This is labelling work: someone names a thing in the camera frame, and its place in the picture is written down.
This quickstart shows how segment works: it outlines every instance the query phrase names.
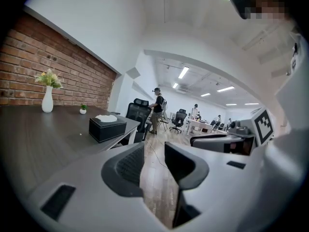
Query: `table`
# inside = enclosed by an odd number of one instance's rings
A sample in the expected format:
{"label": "table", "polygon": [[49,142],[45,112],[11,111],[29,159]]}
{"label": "table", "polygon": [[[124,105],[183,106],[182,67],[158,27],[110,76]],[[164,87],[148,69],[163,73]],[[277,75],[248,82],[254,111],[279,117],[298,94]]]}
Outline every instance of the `table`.
{"label": "table", "polygon": [[172,121],[173,115],[175,115],[175,118],[176,118],[176,114],[170,112],[170,115],[169,115],[169,123]]}
{"label": "table", "polygon": [[3,166],[15,190],[27,197],[38,185],[71,163],[109,150],[130,134],[134,142],[140,124],[119,115],[126,121],[125,134],[98,143],[89,133],[89,119],[109,115],[89,106],[79,113],[77,106],[56,106],[44,113],[40,106],[0,107],[0,153]]}
{"label": "table", "polygon": [[201,122],[198,122],[198,121],[190,119],[190,118],[186,118],[186,120],[190,122],[188,130],[187,130],[187,135],[189,135],[189,132],[190,132],[192,126],[194,126],[194,127],[196,126],[196,127],[201,128],[201,130],[200,130],[201,133],[202,133],[203,129],[212,130],[212,125],[210,125],[210,124],[201,123]]}

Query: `tissue box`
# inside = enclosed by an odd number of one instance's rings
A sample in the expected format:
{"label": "tissue box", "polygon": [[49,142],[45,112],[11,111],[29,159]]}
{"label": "tissue box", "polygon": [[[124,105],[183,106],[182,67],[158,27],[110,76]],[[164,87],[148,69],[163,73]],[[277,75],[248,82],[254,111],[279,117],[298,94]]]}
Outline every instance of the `tissue box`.
{"label": "tissue box", "polygon": [[98,118],[89,120],[89,133],[99,143],[121,136],[126,131],[126,122],[118,119],[115,122],[102,122]]}

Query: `white vase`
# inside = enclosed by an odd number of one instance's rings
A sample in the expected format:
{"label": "white vase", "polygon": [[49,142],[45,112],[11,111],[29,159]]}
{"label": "white vase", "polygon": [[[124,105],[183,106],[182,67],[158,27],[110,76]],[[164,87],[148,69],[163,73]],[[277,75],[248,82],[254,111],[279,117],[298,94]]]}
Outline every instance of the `white vase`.
{"label": "white vase", "polygon": [[87,112],[87,110],[80,109],[79,112],[80,112],[81,114],[85,114],[85,113]]}
{"label": "white vase", "polygon": [[46,113],[50,113],[53,110],[54,103],[52,97],[53,87],[46,86],[46,93],[42,102],[42,110]]}

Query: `white desk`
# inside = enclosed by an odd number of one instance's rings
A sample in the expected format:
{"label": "white desk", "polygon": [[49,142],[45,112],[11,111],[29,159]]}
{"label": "white desk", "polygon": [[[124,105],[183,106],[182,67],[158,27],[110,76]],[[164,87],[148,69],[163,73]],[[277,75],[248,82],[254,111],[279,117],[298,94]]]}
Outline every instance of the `white desk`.
{"label": "white desk", "polygon": [[175,115],[175,118],[176,118],[176,113],[170,112],[170,115],[169,115],[169,123],[172,121],[173,115]]}
{"label": "white desk", "polygon": [[198,121],[196,121],[196,120],[189,119],[189,118],[187,118],[186,120],[190,122],[189,127],[188,127],[188,130],[187,130],[187,135],[189,135],[189,132],[190,132],[190,130],[191,130],[191,128],[192,128],[193,126],[194,126],[194,127],[196,126],[196,127],[201,128],[200,133],[202,133],[202,130],[203,130],[203,129],[212,130],[212,126],[211,126],[210,124],[201,123],[201,122],[198,122]]}

